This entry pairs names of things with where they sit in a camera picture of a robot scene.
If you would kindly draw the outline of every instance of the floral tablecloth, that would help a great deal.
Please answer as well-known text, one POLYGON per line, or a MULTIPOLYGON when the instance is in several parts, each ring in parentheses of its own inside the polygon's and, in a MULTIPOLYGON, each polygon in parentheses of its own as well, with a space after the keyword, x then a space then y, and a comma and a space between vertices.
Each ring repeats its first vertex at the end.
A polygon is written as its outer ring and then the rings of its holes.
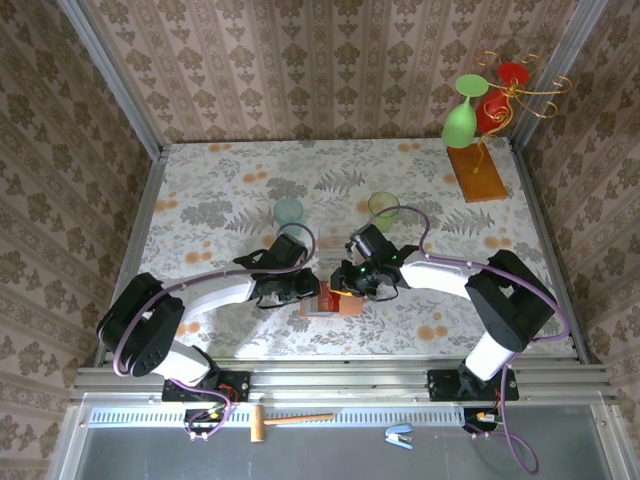
MULTIPOLYGON (((507 142, 497 139, 489 150, 509 197, 467 204, 439 139, 174 145, 140 270, 180 278, 270 246, 273 207, 283 197, 302 202, 314 232, 339 226, 346 235, 366 221, 371 194, 388 191, 429 214, 428 250, 484 261, 510 248, 550 287, 507 142)), ((422 229, 417 215, 402 212, 387 237, 397 246, 415 244, 422 229)), ((314 271, 328 279, 339 258, 322 250, 322 239, 318 257, 314 271)), ((554 318, 543 332, 559 330, 554 318)), ((405 290, 390 302, 365 302, 362 315, 345 318, 303 318, 297 305, 270 311, 230 305, 182 324, 177 338, 215 357, 441 357, 465 356, 483 331, 471 302, 405 290)), ((570 340, 528 352, 574 356, 570 340)))

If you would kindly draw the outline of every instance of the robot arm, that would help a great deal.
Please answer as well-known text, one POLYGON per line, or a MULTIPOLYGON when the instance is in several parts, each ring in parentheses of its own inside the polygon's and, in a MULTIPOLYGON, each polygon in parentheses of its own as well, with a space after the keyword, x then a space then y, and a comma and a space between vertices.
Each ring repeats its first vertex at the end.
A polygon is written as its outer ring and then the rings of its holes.
MULTIPOLYGON (((331 290, 336 293, 380 301, 378 287, 386 284, 396 289, 429 288, 473 302, 487 332, 458 368, 461 392, 472 397, 526 348, 553 315, 553 310, 529 290, 472 268, 470 263, 458 261, 456 265, 462 266, 452 266, 430 261, 416 246, 397 250, 374 225, 354 233, 346 248, 351 253, 355 249, 364 261, 359 265, 342 262, 331 276, 331 290)), ((500 250, 489 259, 489 265, 526 280, 553 298, 514 253, 500 250)))
POLYGON ((120 362, 135 377, 153 372, 196 385, 216 366, 196 347, 174 340, 180 323, 231 303, 258 299, 259 308, 272 308, 318 295, 320 284, 310 269, 284 271, 291 270, 307 254, 302 243, 282 234, 269 250, 236 258, 235 265, 208 272, 202 281, 202 276, 195 276, 165 286, 150 273, 139 274, 98 325, 98 337, 112 351, 124 341, 120 362), (242 268, 246 274, 237 274, 242 268), (277 303, 261 303, 263 298, 272 296, 277 303), (158 298, 153 305, 123 340, 136 315, 155 297, 158 298))

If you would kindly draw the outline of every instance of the wooden block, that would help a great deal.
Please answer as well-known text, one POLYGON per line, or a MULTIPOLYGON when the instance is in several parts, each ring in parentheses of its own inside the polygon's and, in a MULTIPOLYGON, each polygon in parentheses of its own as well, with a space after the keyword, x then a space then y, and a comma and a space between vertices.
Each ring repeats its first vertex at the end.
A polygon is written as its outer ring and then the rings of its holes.
POLYGON ((504 188, 487 146, 483 143, 481 148, 484 158, 479 166, 478 144, 472 143, 466 148, 447 148, 451 165, 467 203, 507 198, 507 190, 504 188))

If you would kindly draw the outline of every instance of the wall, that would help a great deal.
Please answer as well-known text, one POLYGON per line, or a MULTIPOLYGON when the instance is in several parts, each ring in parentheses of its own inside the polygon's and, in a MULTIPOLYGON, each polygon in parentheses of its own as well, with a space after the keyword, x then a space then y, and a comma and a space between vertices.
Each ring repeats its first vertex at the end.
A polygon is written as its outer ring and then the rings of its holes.
POLYGON ((640 2, 610 0, 527 145, 591 352, 640 450, 640 2))
POLYGON ((148 168, 55 2, 0 1, 0 479, 44 478, 148 168))
POLYGON ((475 54, 548 57, 576 1, 87 0, 164 142, 439 133, 475 54))

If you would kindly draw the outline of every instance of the aluminum frame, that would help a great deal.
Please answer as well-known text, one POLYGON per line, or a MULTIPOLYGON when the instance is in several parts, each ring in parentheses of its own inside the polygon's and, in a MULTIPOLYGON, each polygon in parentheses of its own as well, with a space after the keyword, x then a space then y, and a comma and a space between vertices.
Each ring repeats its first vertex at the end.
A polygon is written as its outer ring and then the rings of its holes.
MULTIPOLYGON (((553 79, 569 72, 606 4, 607 0, 581 0, 578 2, 549 63, 536 83, 534 91, 553 90, 551 83, 553 79)), ((533 96, 527 106, 537 112, 542 109, 547 100, 548 97, 533 96)), ((525 113, 513 130, 512 138, 516 144, 521 147, 526 146, 538 123, 540 123, 538 117, 525 113)))
MULTIPOLYGON (((127 248, 123 269, 118 277, 114 299, 138 271, 153 207, 164 178, 171 145, 163 149, 160 161, 152 166, 143 199, 127 248)), ((589 359, 578 329, 562 275, 554 255, 540 205, 536 201, 531 178, 521 152, 512 146, 512 154, 558 302, 569 314, 578 360, 566 357, 524 357, 514 365, 521 399, 510 407, 591 406, 600 423, 598 433, 614 478, 636 478, 635 456, 624 425, 620 421, 615 391, 605 368, 587 365, 589 359)), ((136 406, 154 412, 184 411, 181 404, 162 404, 163 379, 156 375, 120 378, 105 362, 110 360, 103 346, 96 356, 96 367, 81 369, 76 379, 69 410, 62 427, 57 453, 49 472, 50 479, 75 480, 94 407, 136 406)), ((250 370, 250 401, 267 408, 409 408, 456 406, 456 402, 430 403, 425 388, 425 372, 436 368, 455 368, 461 358, 425 358, 424 356, 375 356, 345 361, 330 357, 309 359, 267 359, 260 361, 221 359, 222 368, 250 370)), ((191 408, 205 404, 190 404, 191 408)), ((465 406, 489 406, 488 402, 465 406)))
POLYGON ((538 202, 538 196, 536 195, 533 181, 531 180, 531 176, 527 170, 522 150, 518 146, 518 143, 514 141, 510 141, 509 146, 516 165, 516 170, 518 171, 518 176, 520 177, 520 183, 522 185, 522 190, 524 191, 525 199, 529 205, 533 225, 535 226, 538 239, 540 240, 542 254, 544 255, 545 262, 547 263, 549 277, 553 283, 558 305, 566 313, 569 319, 569 324, 571 325, 571 336, 573 338, 573 345, 576 349, 578 359, 583 363, 590 363, 589 353, 587 352, 587 347, 580 332, 580 325, 578 324, 578 319, 573 311, 569 292, 567 291, 567 287, 562 276, 562 270, 560 269, 558 258, 556 257, 553 249, 553 243, 551 241, 551 236, 549 235, 549 232, 551 231, 549 228, 550 225, 547 222, 546 216, 542 212, 540 202, 538 202))
MULTIPOLYGON (((164 172, 170 152, 170 145, 164 147, 158 161, 151 164, 149 177, 147 178, 142 199, 140 200, 140 206, 138 207, 138 213, 136 214, 136 220, 133 223, 133 228, 131 229, 129 244, 127 245, 124 258, 122 259, 122 267, 120 268, 116 287, 113 290, 113 296, 111 297, 112 305, 133 277, 138 274, 140 261, 142 260, 142 254, 144 253, 144 246, 147 241, 147 232, 149 231, 151 218, 153 217, 153 209, 155 208, 160 187, 164 180, 164 172)), ((100 342, 93 366, 102 366, 104 364, 106 354, 107 349, 104 343, 100 342)))
MULTIPOLYGON (((260 403, 267 409, 275 408, 284 412, 294 409, 304 409, 307 413, 337 408, 346 412, 360 409, 374 412, 369 422, 374 425, 379 415, 389 411, 389 408, 399 408, 405 415, 413 415, 411 411, 419 415, 428 414, 430 408, 442 410, 443 407, 459 406, 457 402, 431 403, 424 384, 427 370, 455 367, 459 361, 453 358, 348 363, 339 360, 232 360, 220 362, 220 366, 253 372, 251 403, 260 403)), ((604 366, 583 365, 568 359, 521 359, 516 361, 513 368, 521 398, 517 402, 509 402, 509 408, 591 406, 613 478, 638 478, 635 454, 604 366)), ((184 404, 161 402, 163 383, 164 380, 157 375, 121 378, 107 368, 81 369, 48 478, 75 480, 87 431, 91 427, 91 414, 96 407, 106 406, 116 410, 118 407, 136 407, 137 412, 151 412, 156 419, 165 413, 175 415, 184 412, 184 404)), ((490 405, 491 402, 464 404, 478 407, 490 405)), ((204 403, 189 404, 189 408, 208 406, 204 403)), ((363 423, 367 424, 366 418, 364 421, 360 419, 357 426, 363 423)), ((127 422, 120 422, 110 426, 127 428, 128 425, 127 422)), ((146 425, 138 421, 134 426, 146 425)))
POLYGON ((69 18, 73 28, 78 32, 89 56, 93 60, 100 73, 104 77, 109 89, 129 119, 129 123, 136 132, 138 139, 144 145, 151 159, 155 162, 160 157, 161 143, 147 118, 144 109, 136 100, 120 71, 116 60, 109 51, 100 33, 87 10, 83 0, 60 0, 62 10, 69 18))

